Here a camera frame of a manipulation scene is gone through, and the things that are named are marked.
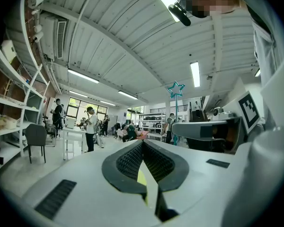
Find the corrugated metal ceiling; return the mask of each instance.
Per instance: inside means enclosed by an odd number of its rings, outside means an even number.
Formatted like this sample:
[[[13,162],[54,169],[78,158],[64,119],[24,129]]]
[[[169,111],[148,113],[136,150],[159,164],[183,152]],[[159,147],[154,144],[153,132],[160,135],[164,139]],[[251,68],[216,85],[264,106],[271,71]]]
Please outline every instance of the corrugated metal ceiling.
[[[77,14],[81,12],[85,1],[45,0]],[[90,0],[83,17],[120,39],[150,66],[153,74],[133,59],[123,47],[112,43],[101,31],[82,24],[79,24],[74,37],[70,66],[96,75],[133,94],[138,93],[138,96],[150,103],[166,100],[166,87],[174,80],[186,82],[186,94],[192,97],[194,94],[200,96],[202,92],[210,93],[213,86],[206,78],[216,72],[216,35],[211,17],[190,17],[192,25],[185,27],[180,22],[175,23],[160,0]],[[69,21],[64,62],[68,62],[74,27],[75,22]],[[247,12],[235,11],[222,15],[220,33],[223,34],[222,62],[221,72],[214,85],[215,92],[232,87],[233,80],[223,76],[223,70],[233,70],[231,76],[236,78],[256,61],[253,27]],[[189,63],[194,61],[199,61],[200,64],[200,88],[193,87]],[[57,79],[68,83],[67,70],[60,66],[55,66],[54,69]],[[155,75],[159,76],[163,84],[156,80]],[[80,79],[70,78],[70,83],[86,92],[90,90],[88,83],[83,83]],[[96,85],[98,89],[95,93],[102,91],[104,99],[126,101],[115,88],[102,88],[100,84]],[[130,106],[136,104],[136,101],[129,99],[126,103]]]

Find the black pants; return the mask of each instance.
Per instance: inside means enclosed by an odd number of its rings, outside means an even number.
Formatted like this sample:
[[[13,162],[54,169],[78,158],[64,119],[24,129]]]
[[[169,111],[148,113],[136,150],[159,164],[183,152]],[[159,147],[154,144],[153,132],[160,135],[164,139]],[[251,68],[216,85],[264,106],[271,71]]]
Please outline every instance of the black pants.
[[[105,132],[105,135],[107,135],[107,125],[104,124],[103,127],[102,127],[102,134],[104,135],[104,132]]]
[[[86,135],[86,143],[89,148],[88,152],[94,151],[94,134],[85,134]]]
[[[128,136],[128,135],[124,135],[124,136],[122,137],[122,141],[123,141],[123,142],[126,142],[126,140],[129,140],[129,136]]]
[[[59,129],[59,126],[60,126],[59,120],[56,121],[56,122],[54,122],[53,124],[54,124],[54,126],[56,126],[56,137],[57,137],[57,135],[58,135],[58,129]]]
[[[172,139],[172,138],[171,138],[171,131],[167,131],[166,134],[167,134],[167,136],[166,136],[165,143],[168,143],[168,144],[169,144],[170,141],[171,141],[171,139]]]
[[[195,111],[195,114],[196,114],[196,116],[197,116],[198,118],[200,118],[200,116],[201,116],[200,110],[196,110],[196,111]]]

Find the desk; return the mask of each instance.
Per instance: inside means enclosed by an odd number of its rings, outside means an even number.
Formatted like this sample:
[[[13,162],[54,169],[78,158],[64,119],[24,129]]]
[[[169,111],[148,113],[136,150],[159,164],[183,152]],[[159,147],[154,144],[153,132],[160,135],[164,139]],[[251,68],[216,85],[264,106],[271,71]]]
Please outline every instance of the desk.
[[[81,139],[69,137],[69,133],[81,135]],[[74,127],[73,129],[63,128],[63,160],[65,160],[65,148],[66,154],[68,153],[68,140],[80,141],[81,142],[81,154],[83,154],[83,143],[85,141],[86,131],[82,131],[79,127]]]

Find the vent grille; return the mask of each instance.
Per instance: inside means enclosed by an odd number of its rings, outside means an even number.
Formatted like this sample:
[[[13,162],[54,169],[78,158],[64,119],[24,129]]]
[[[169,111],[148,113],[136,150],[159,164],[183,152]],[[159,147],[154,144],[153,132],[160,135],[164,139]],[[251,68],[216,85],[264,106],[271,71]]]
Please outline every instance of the vent grille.
[[[64,32],[66,28],[66,21],[59,21],[57,27],[57,58],[63,57],[63,44],[64,44]]]

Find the man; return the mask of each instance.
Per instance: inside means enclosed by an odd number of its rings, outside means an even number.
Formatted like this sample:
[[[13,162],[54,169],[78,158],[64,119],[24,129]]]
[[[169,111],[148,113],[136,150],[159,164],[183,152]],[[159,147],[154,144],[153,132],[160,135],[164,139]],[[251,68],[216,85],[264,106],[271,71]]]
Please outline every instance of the man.
[[[199,18],[230,13],[236,9],[247,10],[255,29],[255,56],[260,65],[263,87],[278,67],[284,64],[283,26],[265,0],[180,0],[179,3],[189,13]],[[266,104],[264,111],[266,129],[272,129],[275,123]]]
[[[88,152],[94,151],[94,134],[95,127],[97,125],[97,116],[92,107],[87,108],[87,127],[86,127],[86,143],[88,146]]]
[[[60,118],[60,120],[59,120],[59,125],[58,125],[59,130],[63,130],[62,120],[64,119],[64,113],[65,113],[64,105],[61,104],[61,107],[62,107],[62,112],[61,112],[61,118]]]
[[[129,125],[122,125],[122,127],[122,130],[127,131],[127,135],[122,137],[123,142],[126,142],[127,140],[135,140],[137,136],[139,136],[139,132],[131,120],[129,121]]]
[[[108,136],[107,135],[108,122],[109,122],[109,117],[108,117],[108,115],[106,115],[105,119],[103,120],[103,127],[102,127],[103,137],[105,137],[104,132],[105,132],[106,136]]]
[[[200,118],[201,114],[200,112],[202,111],[202,108],[198,104],[198,102],[195,102],[195,114],[197,115],[198,119]]]
[[[162,130],[162,135],[164,134],[164,132],[165,132],[165,130],[166,130],[166,128],[167,128],[167,126],[169,126],[169,129],[167,130],[167,135],[166,135],[166,140],[165,140],[165,143],[170,143],[170,141],[171,141],[171,124],[174,122],[174,120],[175,120],[175,115],[173,114],[173,113],[171,113],[170,115],[169,115],[169,118],[166,120],[166,123],[165,123],[165,126],[164,126],[164,128],[163,128],[163,130]]]
[[[56,126],[56,137],[58,135],[58,129],[60,127],[61,123],[61,113],[62,113],[62,106],[60,99],[56,99],[56,108],[55,110],[51,110],[51,113],[53,114],[53,124]]]

